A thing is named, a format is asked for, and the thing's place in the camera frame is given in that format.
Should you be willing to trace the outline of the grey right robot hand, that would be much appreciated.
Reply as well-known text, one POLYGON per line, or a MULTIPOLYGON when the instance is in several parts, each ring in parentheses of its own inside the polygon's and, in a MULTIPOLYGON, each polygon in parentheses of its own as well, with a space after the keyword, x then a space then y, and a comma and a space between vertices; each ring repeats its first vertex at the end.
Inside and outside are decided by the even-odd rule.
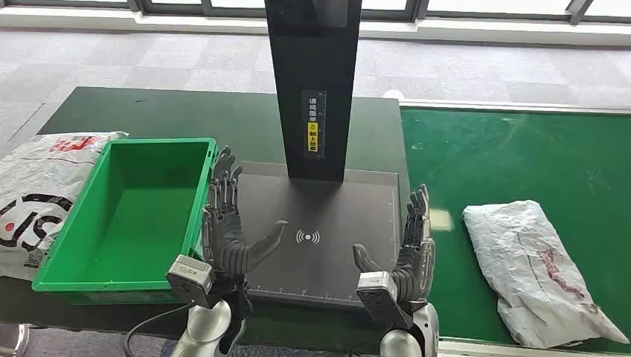
POLYGON ((429 191, 425 184, 410 192, 407 217, 397 261, 391 271, 380 268, 361 244, 353 245, 360 270, 357 290, 383 290, 396 303, 426 304, 435 267, 435 241, 430 237, 429 191))

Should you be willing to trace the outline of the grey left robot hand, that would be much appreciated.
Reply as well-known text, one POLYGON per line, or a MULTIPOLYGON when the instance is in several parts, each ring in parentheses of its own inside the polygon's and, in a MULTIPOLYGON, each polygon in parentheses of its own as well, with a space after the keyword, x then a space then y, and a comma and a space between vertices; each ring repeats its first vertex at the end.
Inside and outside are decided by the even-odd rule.
POLYGON ((288 222, 278 220, 254 244, 245 241, 238 207, 243 168, 233 167, 235 161, 231 148, 226 146, 212 169, 208 198, 202 209, 202 254, 215 271, 248 274, 278 249, 288 222))

